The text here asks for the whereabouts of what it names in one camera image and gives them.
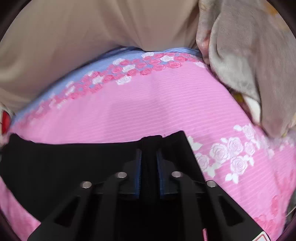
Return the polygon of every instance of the warning label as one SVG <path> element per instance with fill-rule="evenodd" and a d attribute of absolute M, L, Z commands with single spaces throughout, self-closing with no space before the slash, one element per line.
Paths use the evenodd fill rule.
<path fill-rule="evenodd" d="M 266 232 L 262 232 L 252 241 L 270 241 L 270 239 L 268 238 Z"/>

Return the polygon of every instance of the silver rivet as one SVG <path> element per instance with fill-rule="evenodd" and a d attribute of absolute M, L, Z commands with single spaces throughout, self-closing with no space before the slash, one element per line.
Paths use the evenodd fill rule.
<path fill-rule="evenodd" d="M 90 188 L 91 187 L 91 182 L 82 182 L 81 187 L 82 188 Z"/>
<path fill-rule="evenodd" d="M 173 177 L 182 177 L 182 173 L 175 171 L 175 172 L 172 172 L 172 176 Z"/>
<path fill-rule="evenodd" d="M 127 176 L 126 172 L 118 172 L 116 174 L 116 177 L 117 178 L 125 178 Z"/>
<path fill-rule="evenodd" d="M 209 181 L 207 181 L 207 185 L 208 185 L 210 188 L 214 188 L 215 186 L 217 186 L 217 184 L 216 184 L 213 180 L 209 180 Z"/>

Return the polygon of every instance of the light blue fabric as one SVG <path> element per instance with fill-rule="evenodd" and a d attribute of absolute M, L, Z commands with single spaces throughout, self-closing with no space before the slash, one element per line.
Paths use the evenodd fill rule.
<path fill-rule="evenodd" d="M 189 48 L 171 48 L 162 52 L 154 53 L 164 53 L 164 52 L 178 52 L 178 53 L 188 53 L 197 57 L 202 57 L 201 53 L 197 49 Z M 50 86 L 44 93 L 42 93 L 37 99 L 32 101 L 27 107 L 19 111 L 14 117 L 14 121 L 19 120 L 24 116 L 25 113 L 29 112 L 32 109 L 35 109 L 40 101 L 47 100 L 52 94 L 59 94 L 66 86 L 69 81 L 78 81 L 80 80 L 87 72 L 96 70 L 104 71 L 114 60 L 118 58 L 123 59 L 135 59 L 141 58 L 141 55 L 145 53 L 142 49 L 136 47 L 120 47 L 113 49 L 107 53 L 100 55 L 98 58 L 92 60 L 89 63 L 86 63 L 82 67 L 71 71 L 66 76 L 59 79 L 52 86 Z"/>

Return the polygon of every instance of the gray fleece blanket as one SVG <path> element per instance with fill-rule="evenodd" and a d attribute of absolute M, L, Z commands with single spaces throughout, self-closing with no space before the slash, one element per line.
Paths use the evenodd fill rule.
<path fill-rule="evenodd" d="M 296 39 L 266 0 L 199 0 L 197 46 L 271 137 L 295 125 Z"/>

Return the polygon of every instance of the pink floral cushion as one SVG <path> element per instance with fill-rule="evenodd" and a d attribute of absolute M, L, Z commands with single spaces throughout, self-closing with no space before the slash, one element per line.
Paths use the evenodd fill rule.
<path fill-rule="evenodd" d="M 127 142 L 184 130 L 215 180 L 275 241 L 296 186 L 295 134 L 269 140 L 207 66 L 186 53 L 116 59 L 70 81 L 11 129 L 43 143 Z M 26 240 L 39 222 L 0 182 L 0 206 Z"/>

